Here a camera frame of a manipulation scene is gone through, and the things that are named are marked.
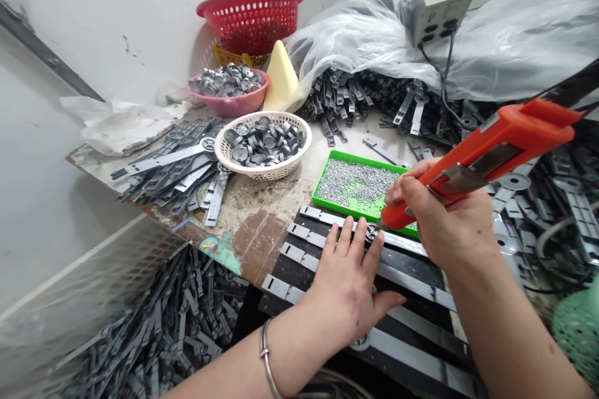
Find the gray control box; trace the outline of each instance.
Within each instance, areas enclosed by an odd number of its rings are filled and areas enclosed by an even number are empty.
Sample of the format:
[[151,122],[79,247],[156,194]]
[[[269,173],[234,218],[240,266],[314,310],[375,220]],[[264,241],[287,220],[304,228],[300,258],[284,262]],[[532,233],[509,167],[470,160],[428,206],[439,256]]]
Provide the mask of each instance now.
[[450,35],[462,23],[472,0],[412,0],[414,46]]

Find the hand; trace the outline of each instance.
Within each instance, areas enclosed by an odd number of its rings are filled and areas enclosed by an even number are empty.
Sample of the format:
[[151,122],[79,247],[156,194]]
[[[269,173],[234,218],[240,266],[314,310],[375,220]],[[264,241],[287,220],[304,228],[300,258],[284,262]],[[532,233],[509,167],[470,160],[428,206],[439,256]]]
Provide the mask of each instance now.
[[298,304],[311,309],[313,319],[328,334],[333,353],[358,341],[389,309],[406,302],[392,291],[373,297],[384,236],[379,233],[364,255],[366,220],[360,218],[352,241],[353,224],[354,219],[347,217],[336,246],[339,226],[331,227],[314,282]]
[[406,201],[416,215],[418,234],[430,259],[448,274],[467,266],[480,267],[489,256],[500,258],[493,232],[493,205],[484,190],[471,192],[446,209],[418,182],[440,159],[422,160],[401,175],[389,188],[385,203]]

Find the fingernail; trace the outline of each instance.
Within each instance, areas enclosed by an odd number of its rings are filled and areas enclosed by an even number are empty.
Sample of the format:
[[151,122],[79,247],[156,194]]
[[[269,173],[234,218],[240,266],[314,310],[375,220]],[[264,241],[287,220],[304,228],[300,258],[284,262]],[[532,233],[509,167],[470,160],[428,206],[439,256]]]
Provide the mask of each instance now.
[[418,181],[413,176],[406,176],[400,182],[401,191],[404,196],[413,196],[418,193],[418,186],[416,185]]

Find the white plastic bag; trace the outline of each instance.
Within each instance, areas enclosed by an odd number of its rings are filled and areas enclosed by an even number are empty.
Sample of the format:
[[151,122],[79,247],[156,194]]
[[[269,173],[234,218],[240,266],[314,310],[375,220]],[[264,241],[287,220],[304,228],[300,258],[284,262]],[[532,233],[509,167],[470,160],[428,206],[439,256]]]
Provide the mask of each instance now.
[[[412,45],[411,0],[339,0],[285,40],[300,84],[283,106],[296,110],[328,67],[418,78],[437,93],[441,80]],[[444,68],[449,39],[425,46]],[[527,98],[599,54],[599,0],[491,0],[468,12],[455,37],[451,99]]]
[[113,100],[102,103],[90,97],[62,97],[62,106],[80,116],[81,136],[105,156],[127,156],[171,129],[189,103],[162,108]]

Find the bracelet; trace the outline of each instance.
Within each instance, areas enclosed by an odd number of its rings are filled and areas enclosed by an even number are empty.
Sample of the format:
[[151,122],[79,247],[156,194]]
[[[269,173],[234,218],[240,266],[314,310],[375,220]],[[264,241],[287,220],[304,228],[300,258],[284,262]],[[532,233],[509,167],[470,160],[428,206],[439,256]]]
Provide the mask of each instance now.
[[260,358],[264,359],[266,377],[268,377],[270,392],[273,394],[275,399],[285,399],[279,389],[276,387],[275,379],[273,378],[273,372],[270,370],[270,363],[268,363],[268,354],[270,351],[266,347],[266,328],[268,327],[268,323],[270,323],[272,320],[272,318],[269,318],[262,326],[262,331],[260,332]]

